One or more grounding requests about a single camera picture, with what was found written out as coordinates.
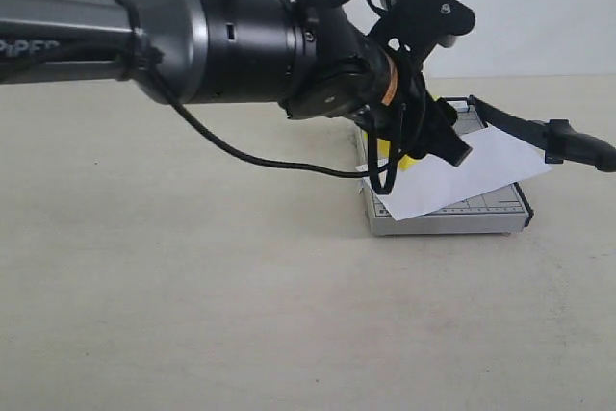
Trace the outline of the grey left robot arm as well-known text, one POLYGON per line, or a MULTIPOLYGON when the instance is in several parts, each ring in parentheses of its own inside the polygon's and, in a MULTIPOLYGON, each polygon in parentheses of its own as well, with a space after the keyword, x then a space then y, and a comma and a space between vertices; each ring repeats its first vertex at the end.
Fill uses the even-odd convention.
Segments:
POLYGON ((362 32, 346 0, 1 0, 1 80, 134 82, 160 104, 276 103, 345 118, 393 158, 458 166, 470 147, 423 63, 474 27, 457 0, 381 0, 362 32))

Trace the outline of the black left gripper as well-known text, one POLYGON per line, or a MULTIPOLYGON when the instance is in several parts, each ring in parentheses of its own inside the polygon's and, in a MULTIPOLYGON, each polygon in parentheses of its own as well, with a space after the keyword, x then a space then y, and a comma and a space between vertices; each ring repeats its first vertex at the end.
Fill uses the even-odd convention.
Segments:
POLYGON ((413 63, 409 53, 391 52, 388 59, 389 88, 359 116, 358 127, 370 142, 389 144, 388 159, 421 160, 433 155, 460 166, 471 154, 471 147, 455 130, 456 111, 429 93, 422 68, 413 63))

